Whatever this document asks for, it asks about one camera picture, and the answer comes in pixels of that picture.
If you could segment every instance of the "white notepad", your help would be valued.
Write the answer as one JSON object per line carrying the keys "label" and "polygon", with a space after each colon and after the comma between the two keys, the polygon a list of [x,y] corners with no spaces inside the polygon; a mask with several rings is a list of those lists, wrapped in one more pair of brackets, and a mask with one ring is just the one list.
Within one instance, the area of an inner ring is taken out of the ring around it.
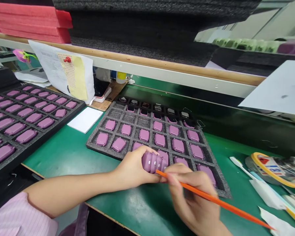
{"label": "white notepad", "polygon": [[85,108],[73,120],[68,123],[68,126],[82,132],[87,133],[90,128],[98,121],[103,112],[91,107]]}

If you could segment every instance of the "foam tray compartment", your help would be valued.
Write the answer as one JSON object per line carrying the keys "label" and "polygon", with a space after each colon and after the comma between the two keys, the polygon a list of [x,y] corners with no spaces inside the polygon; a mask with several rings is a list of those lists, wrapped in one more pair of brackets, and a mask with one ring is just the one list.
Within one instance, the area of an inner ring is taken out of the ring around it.
{"label": "foam tray compartment", "polygon": [[[22,90],[24,87],[27,86],[31,86],[32,88],[24,91]],[[55,103],[54,101],[49,101],[46,99],[46,97],[41,98],[38,96],[37,94],[31,94],[30,92],[34,89],[41,89],[41,92],[44,91],[48,91],[49,94],[57,94],[58,97],[65,97],[67,99],[67,101],[63,104],[60,105],[58,103]],[[19,91],[18,94],[13,95],[13,96],[7,96],[7,93],[11,92],[11,91]],[[27,98],[22,99],[22,100],[16,100],[15,98],[21,94],[26,94],[28,95]],[[70,96],[67,96],[65,94],[62,93],[57,93],[45,88],[41,88],[35,85],[31,85],[31,84],[26,84],[26,85],[21,85],[18,87],[15,87],[13,89],[4,91],[2,93],[0,93],[0,96],[3,97],[0,102],[5,101],[5,100],[11,100],[13,103],[0,108],[0,113],[3,113],[4,116],[0,118],[1,120],[7,119],[7,118],[11,118],[13,119],[13,122],[3,128],[0,129],[0,139],[2,140],[2,143],[0,144],[0,147],[5,146],[7,144],[10,144],[11,146],[15,147],[16,150],[13,154],[11,154],[8,158],[6,158],[5,160],[3,160],[2,162],[0,162],[0,175],[5,174],[5,173],[9,173],[11,170],[13,170],[17,165],[19,165],[23,160],[25,160],[30,154],[32,154],[38,147],[40,147],[45,141],[47,141],[54,133],[56,133],[62,126],[64,126],[70,119],[72,119],[76,114],[78,114],[84,107],[85,107],[85,103],[83,101],[77,100],[75,98],[72,98]],[[31,103],[31,104],[26,104],[24,103],[24,101],[30,97],[35,97],[38,98],[37,101]],[[47,105],[49,104],[54,104],[57,108],[51,112],[44,112],[41,108],[36,108],[34,105],[37,104],[38,102],[42,102],[42,101],[46,101]],[[77,105],[73,108],[73,109],[69,109],[66,107],[66,104],[70,101],[74,101],[77,103]],[[6,112],[6,109],[8,107],[11,107],[12,105],[15,104],[20,104],[22,105],[21,108],[9,113]],[[20,111],[26,109],[26,108],[31,108],[33,111],[30,112],[29,114],[27,114],[24,117],[21,117],[19,115],[17,115]],[[55,113],[57,110],[59,109],[65,109],[67,111],[66,115],[62,118],[57,118],[55,116]],[[34,123],[29,123],[26,121],[26,118],[29,117],[31,114],[33,113],[40,113],[42,114],[42,117],[37,120]],[[40,127],[37,126],[37,124],[42,121],[45,118],[51,118],[53,119],[55,122],[47,127],[46,129],[41,129]],[[21,131],[19,131],[18,133],[14,134],[14,135],[8,135],[5,134],[4,131],[6,129],[8,129],[9,127],[13,126],[16,123],[23,123],[25,124],[25,128]],[[16,141],[16,138],[21,135],[23,132],[32,129],[37,131],[37,135],[30,140],[28,143],[25,144],[21,144],[19,142]]]}
{"label": "foam tray compartment", "polygon": [[[132,151],[133,144],[135,142],[141,143],[143,145],[149,146],[154,150],[162,150],[164,152],[168,153],[169,157],[169,165],[172,165],[173,159],[175,157],[184,158],[188,166],[196,171],[197,165],[201,164],[203,166],[207,166],[212,170],[212,173],[214,175],[215,181],[216,181],[216,190],[220,197],[224,198],[231,198],[230,189],[228,187],[228,184],[221,172],[221,169],[219,168],[214,155],[211,151],[210,146],[208,145],[208,142],[201,130],[201,127],[199,125],[195,125],[195,128],[188,128],[185,127],[183,124],[183,120],[188,120],[190,122],[196,123],[196,120],[189,114],[189,119],[185,119],[181,116],[181,111],[175,110],[174,108],[174,115],[169,114],[167,112],[167,109],[169,107],[161,106],[162,112],[155,110],[155,104],[149,103],[149,108],[142,107],[143,103],[146,101],[138,101],[137,105],[130,104],[131,98],[126,97],[126,102],[121,102],[117,98],[110,106],[110,108],[105,113],[105,116],[101,119],[98,126],[95,128],[93,133],[90,135],[90,137],[87,140],[86,146],[92,150],[101,152],[103,154],[106,154],[108,156],[111,156],[113,158],[122,160],[125,156],[125,154],[128,151]],[[127,111],[127,106],[134,106],[135,112],[129,112]],[[140,115],[140,110],[146,109],[149,112],[148,116],[142,116]],[[158,120],[153,117],[153,113],[159,113],[162,115],[162,119]],[[171,115],[177,119],[177,124],[172,124],[167,121],[167,116]],[[114,120],[116,122],[114,130],[107,130],[105,129],[105,125],[108,120]],[[153,122],[158,121],[162,123],[163,129],[162,131],[156,131],[153,130]],[[129,136],[121,134],[121,128],[123,124],[127,124],[131,126],[131,134]],[[178,136],[171,135],[169,133],[169,127],[174,126],[177,127],[179,130]],[[139,133],[141,129],[145,129],[149,131],[149,140],[143,141],[139,139]],[[187,131],[192,130],[195,131],[199,136],[199,142],[195,142],[192,140],[189,140],[187,137]],[[96,144],[97,136],[100,133],[106,133],[108,134],[108,141],[107,144],[102,147]],[[154,143],[154,136],[155,134],[161,134],[165,137],[165,147],[158,146]],[[116,152],[114,149],[111,148],[113,142],[117,138],[122,138],[126,141],[125,147],[122,149],[121,152]],[[184,144],[185,151],[184,153],[176,152],[172,149],[172,140],[173,139],[181,140]],[[197,145],[201,148],[203,152],[203,159],[194,158],[192,156],[190,144]]]}

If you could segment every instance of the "hand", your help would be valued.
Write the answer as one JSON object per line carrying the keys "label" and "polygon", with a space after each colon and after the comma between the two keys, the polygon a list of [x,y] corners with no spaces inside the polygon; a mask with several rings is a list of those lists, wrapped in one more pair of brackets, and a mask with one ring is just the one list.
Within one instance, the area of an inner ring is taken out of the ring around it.
{"label": "hand", "polygon": [[190,199],[186,199],[183,182],[218,198],[214,186],[208,175],[202,171],[193,172],[184,164],[177,163],[166,168],[168,182],[175,211],[182,221],[198,236],[227,236],[231,235],[228,229],[220,221],[220,206],[212,203],[197,194],[188,191]]}
{"label": "hand", "polygon": [[122,189],[137,187],[146,183],[158,183],[160,176],[146,172],[142,167],[142,156],[146,152],[154,152],[153,149],[147,146],[140,146],[132,152],[128,152],[122,162],[113,170],[115,179],[122,185]]}

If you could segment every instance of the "pink striped sleeve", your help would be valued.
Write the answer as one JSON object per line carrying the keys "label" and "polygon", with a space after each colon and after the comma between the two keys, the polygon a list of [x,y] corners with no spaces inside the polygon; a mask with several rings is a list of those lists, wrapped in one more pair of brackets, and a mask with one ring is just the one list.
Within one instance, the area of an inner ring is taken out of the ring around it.
{"label": "pink striped sleeve", "polygon": [[55,236],[58,223],[40,212],[21,192],[0,208],[0,236]]}

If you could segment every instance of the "orange pencil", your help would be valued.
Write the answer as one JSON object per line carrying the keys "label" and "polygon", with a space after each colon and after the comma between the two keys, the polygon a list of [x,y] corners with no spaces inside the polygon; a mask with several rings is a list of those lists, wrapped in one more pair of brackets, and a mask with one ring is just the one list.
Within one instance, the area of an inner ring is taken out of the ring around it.
{"label": "orange pencil", "polygon": [[[165,174],[165,173],[163,173],[163,172],[161,172],[159,170],[156,170],[156,173],[167,179],[167,174]],[[257,219],[256,217],[248,214],[247,212],[244,212],[244,211],[242,211],[242,210],[240,210],[240,209],[238,209],[238,208],[236,208],[236,207],[234,207],[234,206],[232,206],[232,205],[230,205],[230,204],[228,204],[226,202],[223,202],[220,199],[214,198],[210,194],[207,194],[207,193],[205,193],[203,191],[200,191],[200,190],[196,189],[195,187],[192,187],[192,186],[190,186],[188,184],[184,184],[184,183],[181,183],[181,182],[180,182],[180,184],[181,184],[181,186],[183,186],[184,188],[190,190],[191,192],[194,192],[194,193],[198,194],[200,197],[203,197],[206,200],[214,202],[215,204],[220,205],[224,209],[229,210],[230,212],[233,212],[234,214],[236,214],[236,215],[238,215],[238,216],[240,216],[242,218],[245,218],[246,220],[252,221],[252,222],[254,222],[256,224],[259,224],[259,225],[261,225],[263,227],[266,227],[268,229],[275,230],[270,225],[264,223],[263,221]]]}

